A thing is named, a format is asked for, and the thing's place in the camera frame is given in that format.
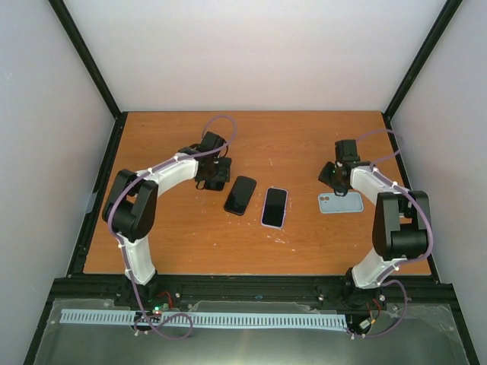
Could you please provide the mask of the purple phone black screen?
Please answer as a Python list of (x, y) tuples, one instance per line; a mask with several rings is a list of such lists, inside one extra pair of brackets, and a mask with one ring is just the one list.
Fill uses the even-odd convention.
[(243, 215), (255, 188), (256, 180), (247, 176), (238, 176), (224, 203), (224, 210), (239, 216)]

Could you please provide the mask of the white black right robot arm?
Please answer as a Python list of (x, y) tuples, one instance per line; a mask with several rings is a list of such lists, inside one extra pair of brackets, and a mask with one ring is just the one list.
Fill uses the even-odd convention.
[(426, 260), (434, 236), (429, 198), (385, 177), (374, 163), (362, 161), (353, 139), (335, 143), (335, 160), (320, 171), (318, 180), (333, 190), (323, 195), (323, 213), (353, 212), (349, 195), (362, 195), (375, 207), (372, 249), (347, 275), (358, 289), (375, 289), (401, 266)]

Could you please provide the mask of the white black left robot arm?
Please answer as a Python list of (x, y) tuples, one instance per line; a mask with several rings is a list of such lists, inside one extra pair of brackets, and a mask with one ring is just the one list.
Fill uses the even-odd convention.
[(168, 160), (145, 170), (120, 170), (103, 208), (102, 218), (118, 241), (125, 276), (135, 284), (132, 298), (150, 306), (158, 297), (158, 286), (150, 282), (156, 273), (151, 260), (148, 235), (156, 214), (158, 198), (187, 181), (211, 181), (221, 173), (220, 159), (229, 142), (213, 132), (205, 132), (198, 144), (178, 150)]

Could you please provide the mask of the light blue phone case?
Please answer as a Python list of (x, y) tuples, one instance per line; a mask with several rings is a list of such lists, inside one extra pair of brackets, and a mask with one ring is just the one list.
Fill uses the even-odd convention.
[(364, 210), (364, 204), (358, 192), (349, 192), (344, 196), (323, 193), (318, 195), (317, 200), (322, 214), (360, 213)]

